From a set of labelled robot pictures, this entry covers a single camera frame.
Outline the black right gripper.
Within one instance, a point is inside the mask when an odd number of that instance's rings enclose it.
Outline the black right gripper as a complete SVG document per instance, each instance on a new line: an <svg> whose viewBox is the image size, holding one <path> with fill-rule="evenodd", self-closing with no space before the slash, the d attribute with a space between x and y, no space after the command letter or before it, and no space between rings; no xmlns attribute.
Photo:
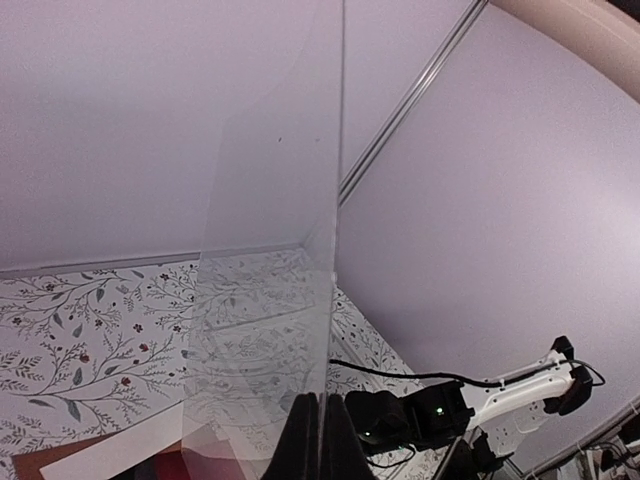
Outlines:
<svg viewBox="0 0 640 480"><path fill-rule="evenodd" d="M389 391L351 391L345 406L367 456L408 447L420 452L448 446L464 434L475 415L458 381L404 397Z"/></svg>

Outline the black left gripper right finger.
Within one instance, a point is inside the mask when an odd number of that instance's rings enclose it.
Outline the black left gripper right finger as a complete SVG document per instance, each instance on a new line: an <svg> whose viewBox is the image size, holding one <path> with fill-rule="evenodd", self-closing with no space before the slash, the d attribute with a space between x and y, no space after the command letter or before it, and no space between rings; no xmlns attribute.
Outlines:
<svg viewBox="0 0 640 480"><path fill-rule="evenodd" d="M374 480L343 398L331 394L324 431L324 478Z"/></svg>

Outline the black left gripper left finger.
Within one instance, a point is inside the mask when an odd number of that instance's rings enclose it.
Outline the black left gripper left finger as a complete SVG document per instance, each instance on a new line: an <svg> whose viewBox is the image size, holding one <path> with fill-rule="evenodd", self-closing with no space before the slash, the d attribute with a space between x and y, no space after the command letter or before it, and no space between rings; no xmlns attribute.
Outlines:
<svg viewBox="0 0 640 480"><path fill-rule="evenodd" d="M319 478L319 404L314 393L298 395L291 407L265 480Z"/></svg>

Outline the red sunset photo print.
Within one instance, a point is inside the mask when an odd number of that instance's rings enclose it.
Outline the red sunset photo print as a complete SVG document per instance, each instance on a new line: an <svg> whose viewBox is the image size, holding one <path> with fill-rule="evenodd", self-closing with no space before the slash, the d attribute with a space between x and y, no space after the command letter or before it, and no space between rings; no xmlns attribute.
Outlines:
<svg viewBox="0 0 640 480"><path fill-rule="evenodd" d="M124 480L190 480L191 475L180 448L163 451L127 469Z"/></svg>

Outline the clear acrylic sheet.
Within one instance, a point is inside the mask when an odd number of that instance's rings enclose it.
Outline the clear acrylic sheet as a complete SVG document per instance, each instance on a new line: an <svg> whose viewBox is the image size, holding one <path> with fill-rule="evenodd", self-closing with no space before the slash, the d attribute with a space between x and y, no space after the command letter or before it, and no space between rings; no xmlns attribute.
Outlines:
<svg viewBox="0 0 640 480"><path fill-rule="evenodd" d="M193 479L261 479L295 398L324 423L342 156L341 1L229 1L184 413L231 458Z"/></svg>

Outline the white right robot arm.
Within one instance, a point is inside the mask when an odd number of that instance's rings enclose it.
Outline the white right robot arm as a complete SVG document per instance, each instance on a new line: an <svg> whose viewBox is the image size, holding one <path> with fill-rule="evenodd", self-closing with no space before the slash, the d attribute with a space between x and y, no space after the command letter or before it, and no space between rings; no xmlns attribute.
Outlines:
<svg viewBox="0 0 640 480"><path fill-rule="evenodd" d="M428 386L398 396L351 391L345 404L366 457L406 448L413 454L454 445L465 435L477 471L498 470L551 416L582 407L604 376L576 358L565 336L530 365L496 379L423 373Z"/></svg>

